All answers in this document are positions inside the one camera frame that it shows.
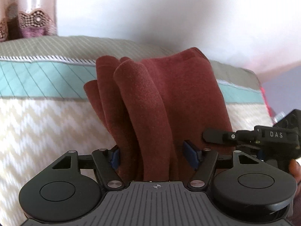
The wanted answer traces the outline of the person's right hand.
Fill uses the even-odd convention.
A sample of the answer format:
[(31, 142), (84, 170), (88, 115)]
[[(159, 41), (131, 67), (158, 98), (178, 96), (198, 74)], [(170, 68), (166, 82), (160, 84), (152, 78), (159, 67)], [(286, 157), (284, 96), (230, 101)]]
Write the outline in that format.
[(300, 167), (300, 164), (295, 159), (292, 159), (289, 163), (289, 172), (295, 178), (295, 180), (297, 182), (296, 194), (299, 194), (300, 193), (300, 181), (301, 181), (301, 167)]

